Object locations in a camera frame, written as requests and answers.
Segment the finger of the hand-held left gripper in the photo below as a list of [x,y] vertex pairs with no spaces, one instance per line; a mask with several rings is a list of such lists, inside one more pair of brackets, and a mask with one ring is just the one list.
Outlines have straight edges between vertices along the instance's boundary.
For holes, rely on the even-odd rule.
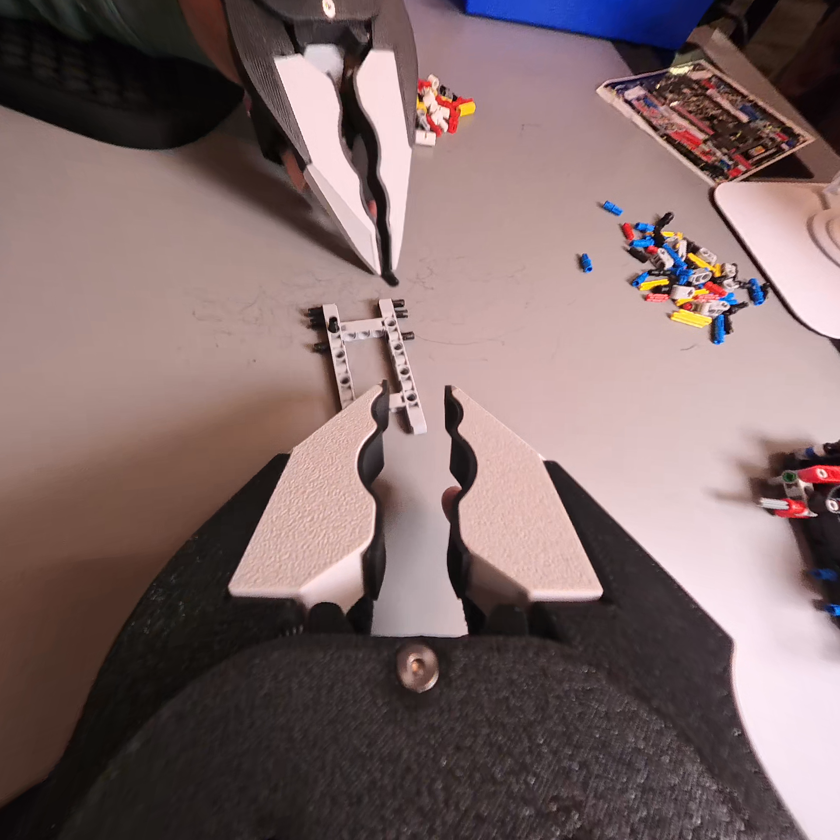
[[337,46],[308,46],[275,58],[276,71],[301,132],[306,179],[357,255],[375,273],[375,231],[363,210],[361,179],[343,147],[338,91],[343,54]]
[[412,141],[395,54],[370,49],[345,68],[341,86],[351,160],[358,166],[363,210],[374,226],[375,273],[397,284],[403,246]]

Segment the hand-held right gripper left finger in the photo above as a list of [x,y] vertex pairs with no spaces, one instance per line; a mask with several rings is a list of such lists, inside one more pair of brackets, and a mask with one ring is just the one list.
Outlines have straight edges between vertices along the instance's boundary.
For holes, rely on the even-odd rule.
[[369,634],[385,574],[380,499],[390,389],[374,385],[291,450],[227,590],[297,623]]

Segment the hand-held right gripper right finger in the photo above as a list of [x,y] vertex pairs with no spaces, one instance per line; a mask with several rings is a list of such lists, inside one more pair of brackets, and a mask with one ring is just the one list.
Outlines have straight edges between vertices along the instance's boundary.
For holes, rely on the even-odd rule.
[[454,385],[444,390],[449,470],[462,487],[449,523],[448,576],[470,634],[493,613],[539,604],[597,602],[595,568],[554,484],[548,462]]

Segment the pile of red white lego pieces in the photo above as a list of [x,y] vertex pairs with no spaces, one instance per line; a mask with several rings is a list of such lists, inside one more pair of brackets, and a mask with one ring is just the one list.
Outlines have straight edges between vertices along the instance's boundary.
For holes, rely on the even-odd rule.
[[439,138],[459,130],[460,122],[476,112],[473,98],[463,98],[434,74],[416,84],[415,145],[435,147]]

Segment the grey lego frame black pins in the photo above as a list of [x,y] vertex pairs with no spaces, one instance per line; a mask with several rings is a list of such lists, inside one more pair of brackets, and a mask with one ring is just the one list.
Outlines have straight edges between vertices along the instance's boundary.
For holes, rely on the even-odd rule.
[[404,415],[409,433],[425,434],[426,418],[407,353],[407,345],[415,335],[413,331],[404,331],[401,324],[408,316],[405,302],[403,299],[383,298],[378,300],[377,307],[377,316],[350,321],[342,319],[338,307],[332,303],[306,309],[303,314],[308,319],[309,328],[323,336],[311,348],[313,352],[329,357],[340,410],[343,410],[356,398],[349,344],[374,340],[384,342],[396,382],[395,392],[389,397],[389,410]]

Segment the pile of mixed lego pieces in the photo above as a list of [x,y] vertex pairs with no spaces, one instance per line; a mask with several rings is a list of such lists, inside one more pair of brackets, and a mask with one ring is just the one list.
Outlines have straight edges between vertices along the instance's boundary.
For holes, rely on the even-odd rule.
[[625,251],[642,267],[628,284],[643,301],[666,305],[669,321],[707,331],[719,347],[732,335],[739,313],[768,301],[770,283],[719,260],[671,229],[673,221],[674,215],[665,213],[653,223],[621,223]]

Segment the partly built lego car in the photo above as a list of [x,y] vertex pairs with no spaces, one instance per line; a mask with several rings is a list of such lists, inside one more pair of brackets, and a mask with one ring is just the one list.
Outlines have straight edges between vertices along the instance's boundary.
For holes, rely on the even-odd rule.
[[802,578],[817,607],[839,627],[839,442],[812,443],[774,454],[771,475],[751,480],[754,503],[791,525],[802,554]]

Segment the lego sticker sheet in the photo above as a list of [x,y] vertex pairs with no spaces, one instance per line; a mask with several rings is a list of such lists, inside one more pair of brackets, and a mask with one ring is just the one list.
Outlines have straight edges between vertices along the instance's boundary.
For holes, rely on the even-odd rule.
[[607,80],[596,93],[714,186],[744,181],[815,141],[703,59]]

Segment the person's left hand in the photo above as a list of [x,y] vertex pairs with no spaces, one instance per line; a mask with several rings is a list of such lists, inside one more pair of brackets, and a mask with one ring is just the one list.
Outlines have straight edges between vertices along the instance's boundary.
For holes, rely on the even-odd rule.
[[301,195],[309,195],[312,189],[306,179],[298,154],[291,148],[286,148],[280,154],[281,163],[286,170],[290,184]]

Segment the black chair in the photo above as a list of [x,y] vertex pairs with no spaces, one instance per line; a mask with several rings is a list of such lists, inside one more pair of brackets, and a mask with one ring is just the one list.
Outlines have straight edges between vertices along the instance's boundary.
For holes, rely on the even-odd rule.
[[97,38],[78,41],[47,23],[2,17],[1,104],[88,137],[136,150],[201,139],[238,108],[243,92],[217,70],[153,58]]

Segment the blue plastic bin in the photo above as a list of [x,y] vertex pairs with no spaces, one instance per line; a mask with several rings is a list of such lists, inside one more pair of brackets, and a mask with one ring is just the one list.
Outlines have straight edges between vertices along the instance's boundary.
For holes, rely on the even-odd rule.
[[712,1],[464,1],[467,14],[661,49],[681,47]]

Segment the white book stand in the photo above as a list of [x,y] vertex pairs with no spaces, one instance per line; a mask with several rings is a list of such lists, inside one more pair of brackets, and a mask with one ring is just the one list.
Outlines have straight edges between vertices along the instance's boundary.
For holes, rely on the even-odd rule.
[[839,340],[839,175],[815,182],[735,182],[712,198],[784,305]]

